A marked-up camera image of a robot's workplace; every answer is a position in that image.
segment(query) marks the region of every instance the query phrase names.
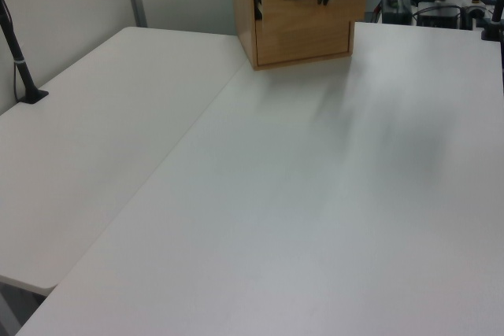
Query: white desk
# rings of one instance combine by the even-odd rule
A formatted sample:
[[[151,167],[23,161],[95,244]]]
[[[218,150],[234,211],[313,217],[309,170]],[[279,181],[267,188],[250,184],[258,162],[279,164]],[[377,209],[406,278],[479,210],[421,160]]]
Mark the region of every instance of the white desk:
[[[246,64],[19,335],[503,334],[503,102],[464,31]]]
[[[0,116],[0,282],[47,295],[245,60],[234,37],[128,28]]]

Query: wooden box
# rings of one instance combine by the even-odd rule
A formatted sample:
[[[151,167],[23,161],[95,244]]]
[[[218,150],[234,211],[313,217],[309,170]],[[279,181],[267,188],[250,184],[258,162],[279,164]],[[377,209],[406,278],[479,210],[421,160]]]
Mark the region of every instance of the wooden box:
[[[238,37],[254,69],[348,57],[365,0],[233,0]]]

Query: floor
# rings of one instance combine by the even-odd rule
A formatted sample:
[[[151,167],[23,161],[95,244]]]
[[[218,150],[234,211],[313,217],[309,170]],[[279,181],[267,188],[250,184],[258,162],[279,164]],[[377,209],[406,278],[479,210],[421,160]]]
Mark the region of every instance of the floor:
[[[14,336],[43,300],[29,291],[0,284],[0,336]]]

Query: lamp base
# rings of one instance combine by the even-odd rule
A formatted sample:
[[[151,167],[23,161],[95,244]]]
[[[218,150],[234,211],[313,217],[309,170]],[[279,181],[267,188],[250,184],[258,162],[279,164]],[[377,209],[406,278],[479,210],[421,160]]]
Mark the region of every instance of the lamp base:
[[[19,102],[24,102],[25,104],[35,104],[36,102],[39,102],[40,100],[45,98],[48,94],[49,92],[47,92],[46,90],[39,90],[37,95],[32,95],[29,97],[24,96],[19,99]]]

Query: table surface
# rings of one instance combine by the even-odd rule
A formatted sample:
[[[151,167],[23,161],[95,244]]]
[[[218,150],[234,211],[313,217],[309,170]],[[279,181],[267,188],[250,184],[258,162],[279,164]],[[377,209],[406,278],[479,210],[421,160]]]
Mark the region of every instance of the table surface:
[[[500,64],[382,24],[245,64],[19,335],[503,334]]]
[[[235,37],[127,28],[0,116],[0,282],[47,295],[245,60]]]

